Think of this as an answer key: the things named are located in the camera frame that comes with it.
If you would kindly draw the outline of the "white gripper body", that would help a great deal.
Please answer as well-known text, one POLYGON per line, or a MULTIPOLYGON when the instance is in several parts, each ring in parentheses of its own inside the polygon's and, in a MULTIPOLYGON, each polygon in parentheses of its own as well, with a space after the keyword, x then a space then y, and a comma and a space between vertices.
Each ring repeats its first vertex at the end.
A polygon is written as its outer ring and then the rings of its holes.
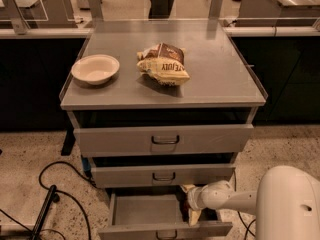
POLYGON ((187 193, 187 201, 190 208, 194 211, 200 211, 206 208, 206 204, 202 198, 204 187, 192 187, 187 193))

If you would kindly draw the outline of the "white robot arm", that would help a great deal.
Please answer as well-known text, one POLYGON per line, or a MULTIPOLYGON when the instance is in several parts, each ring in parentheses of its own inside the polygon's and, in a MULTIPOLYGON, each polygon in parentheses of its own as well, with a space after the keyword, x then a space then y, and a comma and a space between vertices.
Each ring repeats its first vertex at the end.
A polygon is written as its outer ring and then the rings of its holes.
POLYGON ((256 240, 320 240, 320 181, 298 168, 271 168, 255 191, 237 191, 225 180, 181 189, 191 227, 205 209, 229 209, 256 217, 256 240))

